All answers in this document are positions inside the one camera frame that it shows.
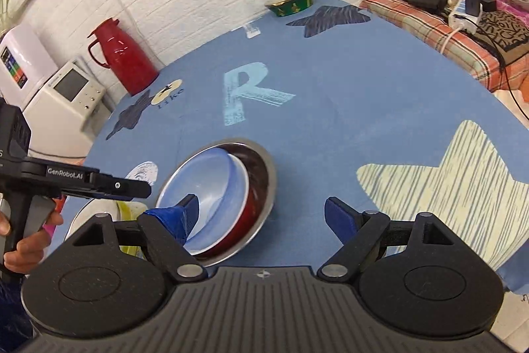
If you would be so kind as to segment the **person's left hand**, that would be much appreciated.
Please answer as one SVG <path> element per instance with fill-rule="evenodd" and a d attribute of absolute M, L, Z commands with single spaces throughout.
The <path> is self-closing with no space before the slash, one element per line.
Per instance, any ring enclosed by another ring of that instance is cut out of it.
<path fill-rule="evenodd" d="M 50 213 L 47 226 L 60 226 L 64 223 L 62 215 L 56 211 Z M 1 236 L 10 233 L 10 224 L 3 213 L 1 213 Z M 51 236 L 45 229 L 21 240 L 14 251 L 4 254 L 4 266 L 9 271 L 20 274 L 28 274 L 44 258 L 45 249 L 51 244 Z"/>

